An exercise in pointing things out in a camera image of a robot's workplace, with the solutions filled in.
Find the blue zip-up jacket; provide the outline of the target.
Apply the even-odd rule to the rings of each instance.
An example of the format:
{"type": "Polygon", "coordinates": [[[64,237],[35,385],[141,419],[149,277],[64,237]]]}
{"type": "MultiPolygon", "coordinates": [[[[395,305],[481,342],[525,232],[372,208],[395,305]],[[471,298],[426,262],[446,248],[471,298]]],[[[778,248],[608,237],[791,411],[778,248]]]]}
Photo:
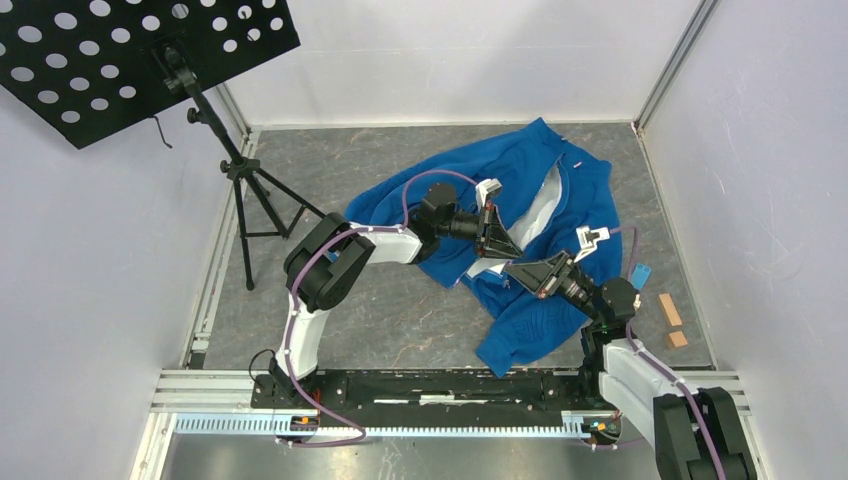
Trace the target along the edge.
{"type": "MultiPolygon", "coordinates": [[[[576,230],[614,230],[620,220],[610,188],[612,166],[570,143],[538,118],[505,134],[436,154],[356,196],[345,217],[359,224],[392,225],[437,182],[454,186],[461,208],[476,208],[474,183],[502,185],[494,202],[510,237],[528,261],[580,249],[576,230]]],[[[492,316],[476,349],[498,377],[541,359],[574,335],[587,317],[565,299],[535,297],[516,280],[490,269],[469,242],[444,239],[420,265],[444,288],[463,283],[492,316]]]]}

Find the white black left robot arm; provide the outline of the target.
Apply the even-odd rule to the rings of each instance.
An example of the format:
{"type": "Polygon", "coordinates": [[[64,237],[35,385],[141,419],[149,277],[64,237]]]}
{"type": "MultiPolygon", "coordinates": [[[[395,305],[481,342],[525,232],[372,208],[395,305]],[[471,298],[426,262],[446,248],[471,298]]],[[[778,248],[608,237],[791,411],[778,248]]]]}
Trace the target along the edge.
{"type": "Polygon", "coordinates": [[[285,261],[289,294],[284,339],[269,364],[278,397],[290,407],[314,394],[309,376],[330,311],[349,294],[369,264],[417,264],[429,259],[444,238],[469,242],[471,252],[497,265],[523,256],[494,203],[502,185],[486,179],[474,185],[477,209],[463,210],[455,188],[435,183],[400,224],[361,225],[331,213],[294,248],[285,261]]]}

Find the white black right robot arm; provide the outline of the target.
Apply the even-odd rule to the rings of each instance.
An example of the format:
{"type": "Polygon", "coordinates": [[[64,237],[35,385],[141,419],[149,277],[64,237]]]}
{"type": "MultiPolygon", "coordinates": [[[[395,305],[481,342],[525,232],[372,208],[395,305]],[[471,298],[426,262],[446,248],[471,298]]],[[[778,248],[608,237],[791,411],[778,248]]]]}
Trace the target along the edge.
{"type": "Polygon", "coordinates": [[[504,271],[537,299],[560,297],[588,317],[578,396],[591,408],[609,403],[623,413],[652,446],[661,478],[758,478],[731,394],[690,382],[636,338],[640,293],[629,280],[598,284],[566,251],[504,271]]]}

